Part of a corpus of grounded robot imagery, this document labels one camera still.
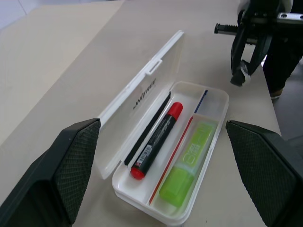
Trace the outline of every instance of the green eraser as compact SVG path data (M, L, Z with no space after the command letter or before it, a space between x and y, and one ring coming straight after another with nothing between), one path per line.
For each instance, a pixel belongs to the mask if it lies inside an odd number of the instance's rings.
M160 197L166 202L181 207L184 199L195 179L196 173L204 160L214 135L216 125L208 122L199 122L195 132L180 155L160 191Z

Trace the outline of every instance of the white table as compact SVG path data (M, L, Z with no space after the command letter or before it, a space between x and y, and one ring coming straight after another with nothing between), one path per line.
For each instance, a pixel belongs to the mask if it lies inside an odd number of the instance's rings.
M186 33L179 80L225 90L230 96L226 119L280 133L262 69L246 87L229 82L233 37L215 35L214 26L236 23L237 6L236 0L47 6L6 28L0 35L0 62L9 63L9 68L0 66L9 93L0 98L0 202L63 128L97 117L178 30ZM116 197L111 176L102 180L93 166L73 226L136 225L163 224ZM241 182L224 128L186 225L265 226Z

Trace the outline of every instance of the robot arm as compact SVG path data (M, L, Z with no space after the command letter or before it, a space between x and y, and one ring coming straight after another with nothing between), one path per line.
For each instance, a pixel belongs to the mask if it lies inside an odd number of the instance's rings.
M303 15L291 14L292 0L251 0L241 3L238 26L220 25L215 33L235 35L232 44L231 83L242 86L265 58L273 36L281 39L303 36ZM250 62L241 60L246 44L254 44Z

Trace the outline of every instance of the black pants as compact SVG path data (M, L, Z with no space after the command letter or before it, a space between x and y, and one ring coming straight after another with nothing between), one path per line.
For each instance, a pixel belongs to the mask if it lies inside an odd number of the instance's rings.
M303 0L294 0L292 13L303 13ZM286 42L273 37L267 58L263 66L270 93L285 86L300 59L303 56L303 37L301 40L289 38Z

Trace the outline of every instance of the white wall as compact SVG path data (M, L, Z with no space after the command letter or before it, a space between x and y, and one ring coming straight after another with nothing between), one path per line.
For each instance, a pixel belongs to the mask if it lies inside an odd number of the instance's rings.
M0 30L40 5L78 4L96 0L0 0Z

